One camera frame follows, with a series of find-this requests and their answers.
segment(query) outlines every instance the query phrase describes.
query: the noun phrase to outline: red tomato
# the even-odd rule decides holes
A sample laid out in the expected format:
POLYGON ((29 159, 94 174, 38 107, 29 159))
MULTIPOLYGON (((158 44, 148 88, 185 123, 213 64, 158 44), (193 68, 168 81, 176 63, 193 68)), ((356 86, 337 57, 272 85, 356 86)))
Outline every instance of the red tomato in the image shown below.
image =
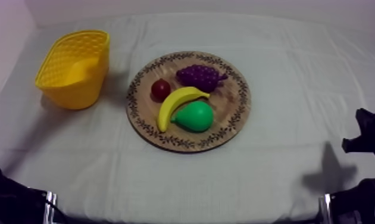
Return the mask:
POLYGON ((164 101, 170 93, 171 86, 164 79, 158 79, 151 86, 151 94, 158 100, 164 101))

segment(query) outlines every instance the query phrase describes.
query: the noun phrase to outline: banana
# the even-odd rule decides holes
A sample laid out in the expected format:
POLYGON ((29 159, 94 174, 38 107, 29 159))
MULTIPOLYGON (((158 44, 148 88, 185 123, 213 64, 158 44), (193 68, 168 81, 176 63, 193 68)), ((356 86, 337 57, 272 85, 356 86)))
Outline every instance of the banana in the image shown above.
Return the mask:
POLYGON ((160 130, 160 132, 165 132, 174 110, 180 105, 199 97, 209 98, 210 95, 193 86, 182 87, 172 92, 161 105, 160 113, 157 117, 158 130, 160 130))

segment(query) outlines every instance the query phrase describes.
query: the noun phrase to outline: white sheet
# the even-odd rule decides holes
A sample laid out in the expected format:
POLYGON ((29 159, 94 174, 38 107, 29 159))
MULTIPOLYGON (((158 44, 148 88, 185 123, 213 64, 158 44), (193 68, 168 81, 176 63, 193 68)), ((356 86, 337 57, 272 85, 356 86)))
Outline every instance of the white sheet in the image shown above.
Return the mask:
POLYGON ((0 94, 0 166, 59 195, 70 214, 161 223, 273 221, 317 212, 317 197, 375 177, 372 154, 345 154, 375 112, 375 37, 319 24, 230 14, 101 18, 40 30, 0 94), (79 29, 111 35, 100 100, 62 111, 33 81, 51 44, 79 29), (164 54, 205 51, 246 77, 252 110, 215 150, 175 154, 147 144, 125 113, 134 75, 164 54))

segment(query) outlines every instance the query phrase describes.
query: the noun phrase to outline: green pear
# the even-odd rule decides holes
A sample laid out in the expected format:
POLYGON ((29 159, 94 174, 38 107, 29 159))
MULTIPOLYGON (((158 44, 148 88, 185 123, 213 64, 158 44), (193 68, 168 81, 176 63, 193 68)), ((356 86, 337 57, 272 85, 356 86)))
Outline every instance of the green pear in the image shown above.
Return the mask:
POLYGON ((193 132, 204 132, 211 127, 213 120, 211 107, 205 102, 195 101, 178 111, 171 122, 193 132))

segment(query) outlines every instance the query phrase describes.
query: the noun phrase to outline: white wall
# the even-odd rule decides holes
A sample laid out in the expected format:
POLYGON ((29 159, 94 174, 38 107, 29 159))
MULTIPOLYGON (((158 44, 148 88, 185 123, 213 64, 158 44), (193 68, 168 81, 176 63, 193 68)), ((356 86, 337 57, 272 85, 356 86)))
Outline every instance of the white wall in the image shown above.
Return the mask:
POLYGON ((122 14, 216 11, 286 17, 375 33, 375 0, 26 0, 40 26, 122 14))
POLYGON ((35 27, 23 0, 0 0, 0 90, 35 27))

